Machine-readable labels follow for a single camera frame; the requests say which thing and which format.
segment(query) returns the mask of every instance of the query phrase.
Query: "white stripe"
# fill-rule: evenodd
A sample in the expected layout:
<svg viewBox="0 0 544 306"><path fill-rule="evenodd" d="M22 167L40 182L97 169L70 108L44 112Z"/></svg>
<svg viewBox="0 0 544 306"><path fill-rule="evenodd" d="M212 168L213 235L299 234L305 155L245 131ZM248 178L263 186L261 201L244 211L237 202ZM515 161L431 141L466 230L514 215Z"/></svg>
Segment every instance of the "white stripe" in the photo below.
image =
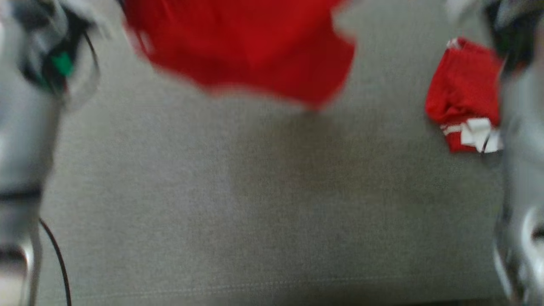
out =
<svg viewBox="0 0 544 306"><path fill-rule="evenodd" d="M461 50L461 45L459 44L459 40L457 38L454 38L454 39L450 40L446 44L446 47L448 49L455 48L455 49Z"/></svg>
<svg viewBox="0 0 544 306"><path fill-rule="evenodd" d="M462 131L461 125L450 125L445 128L444 127L442 128L442 132L446 136L451 133L460 133L461 131Z"/></svg>

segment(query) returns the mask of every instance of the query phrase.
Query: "gray fabric surface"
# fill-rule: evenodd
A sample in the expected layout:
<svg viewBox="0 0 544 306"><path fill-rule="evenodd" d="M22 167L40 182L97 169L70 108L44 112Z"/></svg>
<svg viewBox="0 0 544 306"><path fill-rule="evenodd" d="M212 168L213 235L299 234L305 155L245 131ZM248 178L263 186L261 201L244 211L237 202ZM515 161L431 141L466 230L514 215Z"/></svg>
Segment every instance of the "gray fabric surface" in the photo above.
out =
<svg viewBox="0 0 544 306"><path fill-rule="evenodd" d="M75 305L348 305L500 293L500 169L451 155L424 111L446 42L442 1L354 4L353 72L320 115L246 93L211 98L129 50L93 1L100 91L66 117L44 218ZM63 305L48 240L39 305Z"/></svg>

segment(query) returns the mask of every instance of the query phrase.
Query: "red fabric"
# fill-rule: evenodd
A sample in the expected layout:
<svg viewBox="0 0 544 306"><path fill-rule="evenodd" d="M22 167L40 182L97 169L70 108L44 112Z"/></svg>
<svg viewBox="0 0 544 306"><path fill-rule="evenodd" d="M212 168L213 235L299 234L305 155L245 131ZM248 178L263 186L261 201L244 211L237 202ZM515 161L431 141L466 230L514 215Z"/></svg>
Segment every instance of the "red fabric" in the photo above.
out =
<svg viewBox="0 0 544 306"><path fill-rule="evenodd" d="M354 44L331 10L344 0L128 0L151 62L206 89L248 85L320 108L345 82Z"/></svg>
<svg viewBox="0 0 544 306"><path fill-rule="evenodd" d="M445 130L470 118L489 118L500 125L498 80L502 63L485 47L459 38L460 49L449 48L438 65L425 103L430 119ZM446 135L451 152L476 151L461 145L461 133Z"/></svg>

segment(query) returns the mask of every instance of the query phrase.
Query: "seam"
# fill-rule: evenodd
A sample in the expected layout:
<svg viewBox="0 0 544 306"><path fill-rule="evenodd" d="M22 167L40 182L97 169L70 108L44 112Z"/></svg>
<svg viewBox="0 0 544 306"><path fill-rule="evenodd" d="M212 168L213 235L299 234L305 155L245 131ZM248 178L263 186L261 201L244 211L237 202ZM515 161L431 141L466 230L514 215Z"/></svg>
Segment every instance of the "seam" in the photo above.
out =
<svg viewBox="0 0 544 306"><path fill-rule="evenodd" d="M246 284L235 284L235 285L219 285L219 286L208 286L208 287L193 287L193 288L180 288L180 289L170 289L170 290L151 290L151 291L136 291L129 293L111 293L105 295L90 295L90 296L79 296L72 297L74 301L84 301L84 300L98 300L98 299L109 299L109 298L138 298L146 299L153 296L210 296L217 294L226 294L234 292L245 292L245 291L262 291L262 290L272 290L272 289L283 289L291 288L308 284L319 284L319 285L345 285L345 284L357 284L365 283L370 280L376 279L399 279L406 277L425 277L425 278L440 278L440 277L451 277L451 276L460 276L467 274L489 274L494 273L494 271L480 271L475 272L460 272L460 273L451 273L451 274L407 274L402 276L376 276L376 277L333 277L333 278L316 278L316 279L306 279L306 280L279 280L279 281L266 281L261 283L246 283ZM43 302L63 302L63 299L55 300L43 300Z"/></svg>
<svg viewBox="0 0 544 306"><path fill-rule="evenodd" d="M460 133L462 132L462 126L461 125L449 125L449 126L445 126L443 129L442 129L442 132L444 133L445 136L449 135L449 134L452 134L452 133Z"/></svg>

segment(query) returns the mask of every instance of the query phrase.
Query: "gray couch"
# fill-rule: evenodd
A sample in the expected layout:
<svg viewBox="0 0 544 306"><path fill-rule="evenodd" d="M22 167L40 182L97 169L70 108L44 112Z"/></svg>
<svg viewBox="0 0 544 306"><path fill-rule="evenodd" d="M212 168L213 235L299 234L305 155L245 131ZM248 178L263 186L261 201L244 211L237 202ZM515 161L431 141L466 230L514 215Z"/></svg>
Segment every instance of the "gray couch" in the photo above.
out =
<svg viewBox="0 0 544 306"><path fill-rule="evenodd" d="M424 114L450 26L438 0L368 0L338 21L353 72L320 115L211 98L132 55L119 11L100 91L64 120L43 216L74 305L373 305L501 293L500 167L451 155ZM44 239L39 305L63 305Z"/></svg>

